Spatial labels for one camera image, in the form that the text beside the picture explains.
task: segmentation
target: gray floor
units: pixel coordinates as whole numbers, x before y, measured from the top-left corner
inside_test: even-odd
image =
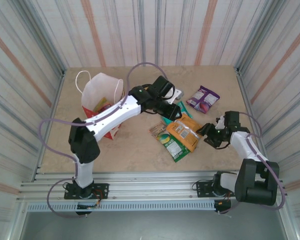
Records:
[[[242,203],[214,211],[126,211],[65,219],[28,213],[23,240],[285,240],[279,213]]]

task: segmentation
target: purple snack bag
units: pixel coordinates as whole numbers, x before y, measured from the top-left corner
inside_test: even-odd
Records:
[[[214,91],[200,86],[199,90],[186,101],[191,107],[199,112],[206,114],[211,106],[220,99],[220,96]]]

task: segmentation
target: beige tabletop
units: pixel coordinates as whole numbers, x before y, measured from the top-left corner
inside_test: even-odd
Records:
[[[130,67],[70,68],[56,108],[55,118],[72,122],[76,118],[86,119],[81,106],[81,94],[75,86],[79,71],[88,70],[91,76],[105,73],[109,76],[126,79]],[[177,89],[183,90],[181,99],[186,101],[200,87],[211,89],[220,95],[207,114],[196,111],[185,103],[193,119],[199,124],[215,123],[215,119],[226,111],[245,112],[245,104],[232,66],[167,66],[163,67],[168,79]],[[130,86],[153,83],[159,71],[152,66],[138,67],[131,74]],[[89,80],[87,74],[78,77],[81,89]],[[161,121],[160,115],[139,114],[123,122],[114,140],[103,137],[98,142],[101,153],[94,161],[95,172],[169,172],[169,171],[209,171],[237,170],[240,159],[232,146],[215,150],[201,138],[195,151],[175,163],[166,148],[149,134],[149,128]],[[251,128],[246,116],[240,117],[241,125]],[[48,145],[67,154],[72,154],[68,144],[70,126],[53,123]],[[45,151],[41,173],[72,173],[71,159]]]

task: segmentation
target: orange snack package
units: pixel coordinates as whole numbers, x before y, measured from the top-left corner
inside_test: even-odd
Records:
[[[202,126],[195,120],[186,114],[182,114],[182,117],[170,123],[166,130],[193,153],[201,138],[201,135],[196,133],[200,128]]]

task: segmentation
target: corrugated metal wall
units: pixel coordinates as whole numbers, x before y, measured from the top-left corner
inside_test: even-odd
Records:
[[[0,239],[21,181],[31,181],[61,69],[51,63],[15,1],[0,0]]]
[[[68,67],[234,65],[268,0],[26,0]]]
[[[268,27],[242,78],[300,226],[300,0],[285,1]]]

